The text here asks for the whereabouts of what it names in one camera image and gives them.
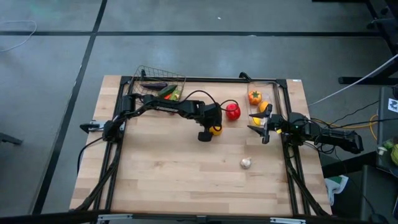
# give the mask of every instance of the garlic bulb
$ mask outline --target garlic bulb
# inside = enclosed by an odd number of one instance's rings
[[[251,157],[242,159],[242,161],[241,161],[241,167],[242,167],[243,169],[248,169],[248,168],[250,168],[250,166],[251,166]]]

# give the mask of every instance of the wooden tabletop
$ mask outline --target wooden tabletop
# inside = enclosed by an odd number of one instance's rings
[[[112,118],[120,79],[121,76],[104,77],[93,119]],[[309,117],[302,82],[287,80],[287,84],[292,111]],[[248,104],[248,90],[261,91],[263,99],[274,104],[272,85],[186,82],[182,98],[198,89],[207,91],[217,102],[236,100],[241,107],[241,117],[228,121],[223,114],[223,133],[214,136],[211,142],[198,141],[198,132],[203,128],[176,114],[147,111],[130,119],[126,124],[111,211],[291,215],[280,136],[271,132],[269,144],[264,145],[258,134],[247,128],[252,124],[248,114],[257,113],[256,107]],[[285,111],[282,90],[280,98]],[[191,100],[212,103],[202,93],[193,95]],[[100,136],[101,133],[90,133],[87,142]],[[99,142],[85,151],[71,208],[79,206],[97,184],[105,146],[105,142]],[[331,213],[318,152],[302,146],[300,155],[306,186],[323,209]],[[239,163],[246,157],[252,158],[252,166],[244,170]],[[297,186],[296,195],[299,211],[303,213]]]

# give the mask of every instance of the wire basket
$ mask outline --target wire basket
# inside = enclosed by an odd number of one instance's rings
[[[176,90],[180,90],[181,94],[179,97],[181,97],[186,79],[187,78],[184,75],[179,75],[165,70],[150,68],[141,65],[137,68],[136,73],[132,77],[133,82],[131,82],[132,88],[130,90],[130,93],[139,93],[142,95],[151,94],[157,96],[157,91],[145,88],[141,86],[141,84],[166,82],[168,86],[176,85]]]

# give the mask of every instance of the gray floor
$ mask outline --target gray floor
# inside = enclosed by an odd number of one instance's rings
[[[27,1],[0,1],[11,11],[0,9],[0,19],[33,19],[38,30],[92,30],[101,3],[38,2],[32,6]],[[100,30],[346,32],[366,31],[370,19],[364,4],[115,0],[108,1]],[[0,49],[20,38],[0,36]],[[26,214],[31,208],[87,41],[88,37],[34,36],[22,47],[0,53],[0,130],[24,139],[19,147],[0,144],[0,216]],[[190,77],[237,77],[245,71],[252,77],[297,78],[303,80],[311,103],[340,89],[338,77],[363,76],[389,57],[378,37],[97,37],[44,212],[68,209],[78,151],[86,141],[78,125],[91,119],[104,75],[132,75],[139,65],[148,65]],[[354,86],[310,112],[333,121],[376,100],[378,91],[379,86]],[[374,113],[376,106],[341,123],[368,120]],[[369,130],[358,133],[366,150],[373,150],[376,143]],[[342,151],[338,155],[353,156]]]

